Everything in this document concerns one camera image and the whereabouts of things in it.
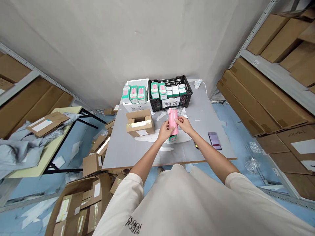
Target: black basket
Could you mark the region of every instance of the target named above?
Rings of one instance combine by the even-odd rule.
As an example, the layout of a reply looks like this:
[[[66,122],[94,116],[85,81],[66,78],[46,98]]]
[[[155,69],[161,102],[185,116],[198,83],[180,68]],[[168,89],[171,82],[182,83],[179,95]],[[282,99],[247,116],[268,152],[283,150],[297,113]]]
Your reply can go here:
[[[159,98],[153,99],[151,96],[151,83],[155,83],[155,82],[165,83],[166,87],[172,87],[172,86],[178,86],[180,84],[184,84],[185,89],[186,89],[186,94],[176,96],[176,97],[171,97],[171,98],[180,97],[179,104],[175,105],[175,106],[169,106],[169,107],[163,108],[162,100]],[[177,76],[176,78],[166,79],[166,80],[149,80],[149,88],[148,89],[149,89],[149,99],[150,99],[150,103],[151,103],[153,112],[162,111],[162,110],[166,110],[168,108],[179,107],[179,106],[188,107],[189,102],[190,102],[190,97],[193,94],[193,91],[191,90],[190,85],[189,85],[185,75]]]

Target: table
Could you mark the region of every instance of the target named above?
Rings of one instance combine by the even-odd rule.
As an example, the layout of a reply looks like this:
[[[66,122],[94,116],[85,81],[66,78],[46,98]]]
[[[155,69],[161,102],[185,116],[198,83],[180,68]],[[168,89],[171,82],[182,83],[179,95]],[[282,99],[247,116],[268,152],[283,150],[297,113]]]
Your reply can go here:
[[[201,84],[199,89],[195,89],[194,82],[190,82],[190,87],[192,88],[193,94],[190,99],[189,107],[185,108],[185,110],[192,127],[208,143],[210,143],[208,132],[216,132],[222,146],[222,150],[219,152],[229,160],[236,160],[237,158],[224,132],[221,121],[217,117],[205,92],[204,84]],[[120,104],[102,170],[133,167],[153,144],[153,142],[139,141],[139,138],[134,138],[126,132],[127,117],[125,113],[127,113],[127,110]],[[156,130],[168,119],[168,115],[164,115],[162,118],[158,119],[162,113],[163,111],[159,111],[152,116]],[[164,143],[162,150],[160,149],[155,158],[153,166],[205,161],[200,150],[195,147],[194,141],[190,139],[182,143]]]
[[[86,117],[93,117],[94,119],[97,119],[98,121],[106,124],[105,121],[102,119],[98,118],[97,116],[91,114],[87,110],[85,110],[82,107],[68,107],[68,108],[55,108],[53,112],[71,112],[71,113],[76,113],[76,114],[82,114],[84,113],[85,115],[80,116],[80,118],[86,118]],[[70,125],[67,125],[63,128],[64,134],[57,137],[53,141],[51,141],[49,144],[47,144],[44,147],[44,150],[42,152],[42,155],[40,157],[40,161],[38,163],[38,166],[31,167],[31,168],[26,168],[26,169],[21,169],[21,170],[16,170],[12,172],[11,174],[7,175],[5,178],[24,178],[24,177],[37,177],[41,176],[43,174],[53,174],[53,173],[65,173],[65,172],[77,172],[77,171],[82,171],[82,169],[59,169],[53,164],[53,160],[56,157],[59,149],[61,148],[62,144],[66,140],[68,134],[70,133],[72,127],[76,122],[82,122],[86,125],[89,125],[95,129],[98,129],[98,127],[89,124],[81,119],[77,119],[75,122],[73,122]]]

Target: forearm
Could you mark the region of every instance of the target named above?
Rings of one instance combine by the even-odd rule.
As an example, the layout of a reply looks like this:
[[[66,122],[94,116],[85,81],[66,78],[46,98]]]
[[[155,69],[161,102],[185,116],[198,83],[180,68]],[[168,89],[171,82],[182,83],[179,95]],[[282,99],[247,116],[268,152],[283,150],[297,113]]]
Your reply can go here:
[[[203,157],[223,184],[225,184],[225,179],[229,174],[240,172],[225,156],[215,150],[195,131],[190,136],[198,145]]]
[[[137,164],[135,164],[135,166],[130,171],[130,173],[135,173],[140,176],[143,184],[149,175],[154,159],[157,156],[162,144],[163,141],[157,139],[150,147],[150,149],[145,153],[145,155],[137,162]]]

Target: white styrofoam box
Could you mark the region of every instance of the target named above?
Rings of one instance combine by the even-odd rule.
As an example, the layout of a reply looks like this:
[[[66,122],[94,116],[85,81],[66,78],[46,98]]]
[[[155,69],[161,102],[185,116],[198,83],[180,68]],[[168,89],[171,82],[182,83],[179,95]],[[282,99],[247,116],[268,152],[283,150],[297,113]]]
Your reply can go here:
[[[133,111],[139,111],[139,110],[145,110],[145,109],[150,109],[152,110],[151,103],[149,100],[149,79],[139,79],[139,80],[129,80],[127,81],[126,85],[138,85],[138,86],[145,86],[146,88],[146,93],[147,93],[147,103],[145,104],[132,104],[132,103],[122,103],[124,107],[127,109],[128,112],[133,112]]]

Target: person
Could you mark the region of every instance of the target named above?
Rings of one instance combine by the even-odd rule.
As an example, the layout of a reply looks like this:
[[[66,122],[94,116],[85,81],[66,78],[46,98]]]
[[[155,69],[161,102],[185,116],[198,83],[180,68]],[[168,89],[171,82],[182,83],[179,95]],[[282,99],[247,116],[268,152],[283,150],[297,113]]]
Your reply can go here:
[[[118,186],[93,236],[100,235],[315,235],[308,225],[254,186],[180,116],[176,123],[198,145],[221,184],[197,167],[173,165],[144,197],[153,161],[174,127],[157,140]]]

